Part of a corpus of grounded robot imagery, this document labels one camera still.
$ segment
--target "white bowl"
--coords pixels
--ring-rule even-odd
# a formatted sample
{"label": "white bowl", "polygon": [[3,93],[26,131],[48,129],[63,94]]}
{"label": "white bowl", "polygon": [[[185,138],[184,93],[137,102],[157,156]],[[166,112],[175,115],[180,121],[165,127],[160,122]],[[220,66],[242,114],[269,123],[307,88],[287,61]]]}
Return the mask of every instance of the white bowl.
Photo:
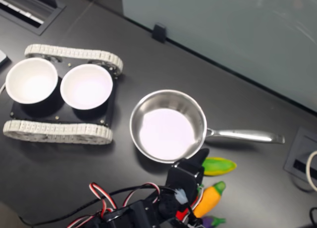
{"label": "white bowl", "polygon": [[33,104],[46,99],[54,91],[58,74],[54,65],[43,58],[20,61],[6,76],[9,96],[18,103]]}
{"label": "white bowl", "polygon": [[89,110],[103,104],[112,87],[112,77],[107,70],[95,64],[82,64],[64,76],[60,93],[72,108]]}

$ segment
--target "toy eggplant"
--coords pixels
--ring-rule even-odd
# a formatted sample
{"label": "toy eggplant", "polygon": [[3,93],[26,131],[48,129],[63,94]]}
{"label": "toy eggplant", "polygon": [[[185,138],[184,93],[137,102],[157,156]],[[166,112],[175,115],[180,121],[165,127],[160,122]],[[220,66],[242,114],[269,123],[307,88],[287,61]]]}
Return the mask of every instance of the toy eggplant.
{"label": "toy eggplant", "polygon": [[204,175],[217,176],[233,171],[237,165],[231,160],[218,157],[207,157],[203,162]]}
{"label": "toy eggplant", "polygon": [[202,217],[202,220],[205,228],[216,228],[218,225],[226,222],[226,219],[214,216]]}
{"label": "toy eggplant", "polygon": [[198,206],[194,209],[194,215],[201,218],[211,209],[213,209],[221,199],[222,192],[226,188],[224,182],[218,182],[214,186],[205,189],[203,198]]}

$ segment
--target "dark countertop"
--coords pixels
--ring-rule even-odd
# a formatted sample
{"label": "dark countertop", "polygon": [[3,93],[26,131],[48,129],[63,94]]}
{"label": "dark countertop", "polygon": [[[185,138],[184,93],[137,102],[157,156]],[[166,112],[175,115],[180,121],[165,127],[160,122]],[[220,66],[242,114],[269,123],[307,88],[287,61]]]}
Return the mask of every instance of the dark countertop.
{"label": "dark countertop", "polygon": [[[89,0],[61,0],[67,7],[37,36],[0,17],[0,48],[12,60],[0,84],[26,46],[45,43],[110,51],[124,62],[108,146],[28,143],[0,134],[0,200],[31,222],[64,215],[94,199],[92,181],[111,192],[147,181],[164,184],[168,166],[149,161],[133,145],[129,117],[137,102],[159,89],[183,91],[203,108],[214,129],[258,129],[285,135],[284,145],[215,142],[210,156],[238,167],[204,185],[224,180],[227,189],[211,214],[226,217],[226,228],[299,228],[310,223],[316,195],[297,189],[283,170],[300,126],[317,132],[317,118],[170,44],[154,41],[138,26]],[[0,97],[0,124],[9,120],[12,100]],[[120,204],[126,194],[116,196]],[[139,192],[134,199],[143,198]],[[95,205],[84,214],[94,212]],[[46,227],[65,227],[73,218]]]}

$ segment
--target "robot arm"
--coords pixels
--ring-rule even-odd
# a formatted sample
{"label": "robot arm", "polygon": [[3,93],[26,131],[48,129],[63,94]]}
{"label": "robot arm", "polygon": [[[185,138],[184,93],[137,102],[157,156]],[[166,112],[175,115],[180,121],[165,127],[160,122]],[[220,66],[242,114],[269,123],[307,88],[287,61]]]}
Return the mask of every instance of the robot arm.
{"label": "robot arm", "polygon": [[[177,211],[184,211],[188,204],[192,204],[198,193],[198,187],[202,184],[204,168],[202,163],[209,153],[208,149],[200,150],[190,159],[181,159],[175,162],[170,168],[166,189],[163,189],[157,202],[157,197],[152,193],[144,200],[136,201],[126,207],[107,212],[101,218],[94,217],[82,228],[163,228],[177,227],[187,228],[188,226],[176,218]],[[175,190],[183,189],[188,203],[180,204],[175,197]],[[201,219],[193,214],[188,217],[188,224],[191,227],[201,227]]]}

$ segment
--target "metal pan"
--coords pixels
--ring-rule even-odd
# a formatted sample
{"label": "metal pan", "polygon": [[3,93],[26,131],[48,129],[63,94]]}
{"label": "metal pan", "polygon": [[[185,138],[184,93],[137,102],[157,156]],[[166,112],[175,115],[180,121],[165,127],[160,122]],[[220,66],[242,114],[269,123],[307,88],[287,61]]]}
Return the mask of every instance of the metal pan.
{"label": "metal pan", "polygon": [[130,133],[136,147],[151,160],[171,164],[192,157],[210,137],[283,144],[284,137],[256,130],[212,130],[198,103],[185,93],[160,90],[134,108]]}

